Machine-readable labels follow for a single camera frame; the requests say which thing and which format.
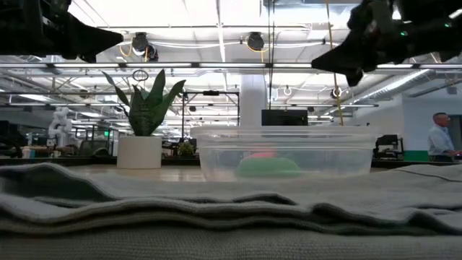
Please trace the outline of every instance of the container lid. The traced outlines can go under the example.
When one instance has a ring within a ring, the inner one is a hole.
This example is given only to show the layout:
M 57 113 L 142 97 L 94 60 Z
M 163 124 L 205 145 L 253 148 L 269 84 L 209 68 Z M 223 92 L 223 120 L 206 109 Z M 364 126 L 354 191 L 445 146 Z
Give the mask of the container lid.
M 371 126 L 198 126 L 191 129 L 192 137 L 210 134 L 274 134 L 274 135 L 369 135 L 381 136 Z

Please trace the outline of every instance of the clear plastic bin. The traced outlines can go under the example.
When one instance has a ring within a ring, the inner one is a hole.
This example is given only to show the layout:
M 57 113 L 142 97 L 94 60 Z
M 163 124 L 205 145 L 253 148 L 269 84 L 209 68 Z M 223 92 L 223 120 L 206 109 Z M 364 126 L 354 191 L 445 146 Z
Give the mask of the clear plastic bin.
M 202 126 L 207 181 L 283 181 L 368 174 L 377 134 L 361 126 Z

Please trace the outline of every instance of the plant leaf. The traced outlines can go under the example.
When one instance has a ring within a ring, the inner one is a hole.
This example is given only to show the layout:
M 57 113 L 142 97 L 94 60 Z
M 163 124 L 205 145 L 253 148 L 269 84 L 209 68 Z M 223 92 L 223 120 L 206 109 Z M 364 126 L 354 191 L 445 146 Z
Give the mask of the plant leaf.
M 149 96 L 149 92 L 147 92 L 144 88 L 140 87 L 139 91 L 141 91 L 141 95 L 143 96 L 143 99 L 146 100 L 147 97 Z
M 112 86 L 114 86 L 115 88 L 115 93 L 117 93 L 117 96 L 118 96 L 118 99 L 120 99 L 122 101 L 122 103 L 124 103 L 125 105 L 127 105 L 128 107 L 130 107 L 130 102 L 128 101 L 128 98 L 127 96 L 125 95 L 125 93 L 119 88 L 116 86 L 116 83 L 114 82 L 113 78 L 110 77 L 106 72 L 103 71 L 103 74 L 104 76 L 106 77 L 106 80 L 109 82 L 109 84 L 111 84 Z
M 128 120 L 135 135 L 138 137 L 148 137 L 155 130 L 148 102 L 143 99 L 141 91 L 136 86 L 134 86 Z
M 160 124 L 164 121 L 165 114 L 167 113 L 168 108 L 170 107 L 170 105 L 172 105 L 172 102 L 174 101 L 176 95 L 183 91 L 183 86 L 185 85 L 185 82 L 185 80 L 177 82 L 170 90 L 170 93 L 168 93 L 168 95 L 163 99 L 163 101 L 159 105 L 151 107 L 151 104 L 149 104 L 151 108 L 154 130 L 157 127 L 159 127 Z
M 162 94 L 164 93 L 164 87 L 165 87 L 165 70 L 163 69 L 156 76 L 154 84 L 152 85 L 151 92 L 147 97 L 147 101 L 149 104 L 156 106 L 162 102 Z
M 125 116 L 128 118 L 129 115 L 128 115 L 128 112 L 127 112 L 127 110 L 125 109 L 125 107 L 124 107 L 123 105 L 121 105 L 121 108 L 122 108 L 123 113 L 125 114 Z

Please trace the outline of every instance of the man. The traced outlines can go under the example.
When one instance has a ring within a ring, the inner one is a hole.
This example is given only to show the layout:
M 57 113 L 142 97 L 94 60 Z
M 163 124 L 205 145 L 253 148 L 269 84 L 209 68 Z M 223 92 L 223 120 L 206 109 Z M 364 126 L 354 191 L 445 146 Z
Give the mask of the man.
M 428 134 L 428 155 L 433 162 L 451 163 L 454 155 L 459 151 L 454 150 L 453 142 L 450 139 L 448 126 L 449 116 L 446 113 L 433 115 L 435 125 Z

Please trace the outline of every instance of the white pillar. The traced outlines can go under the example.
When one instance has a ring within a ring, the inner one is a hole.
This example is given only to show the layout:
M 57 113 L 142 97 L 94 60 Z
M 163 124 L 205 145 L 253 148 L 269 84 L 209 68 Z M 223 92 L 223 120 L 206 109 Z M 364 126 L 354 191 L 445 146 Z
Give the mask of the white pillar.
M 261 111 L 266 109 L 266 83 L 264 75 L 241 75 L 240 125 L 261 126 Z

